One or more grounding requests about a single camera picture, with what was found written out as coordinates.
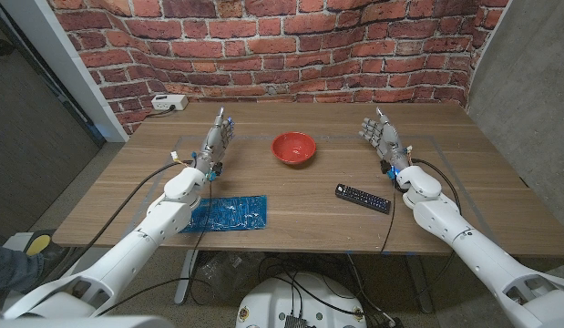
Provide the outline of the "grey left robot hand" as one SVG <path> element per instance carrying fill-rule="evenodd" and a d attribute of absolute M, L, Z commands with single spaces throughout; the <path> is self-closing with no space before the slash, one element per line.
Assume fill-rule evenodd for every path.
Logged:
<path fill-rule="evenodd" d="M 213 126 L 201 144 L 194 168 L 204 174 L 213 170 L 223 160 L 226 149 L 233 138 L 233 131 L 232 118 L 225 115 L 224 107 L 220 107 Z"/>

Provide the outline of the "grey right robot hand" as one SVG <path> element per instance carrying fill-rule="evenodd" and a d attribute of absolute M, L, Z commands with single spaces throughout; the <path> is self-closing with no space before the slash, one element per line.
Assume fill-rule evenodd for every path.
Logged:
<path fill-rule="evenodd" d="M 380 159 L 381 169 L 386 173 L 389 169 L 401 171 L 410 166 L 402 141 L 382 110 L 376 108 L 377 119 L 365 118 L 361 124 L 359 136 L 367 140 Z"/>

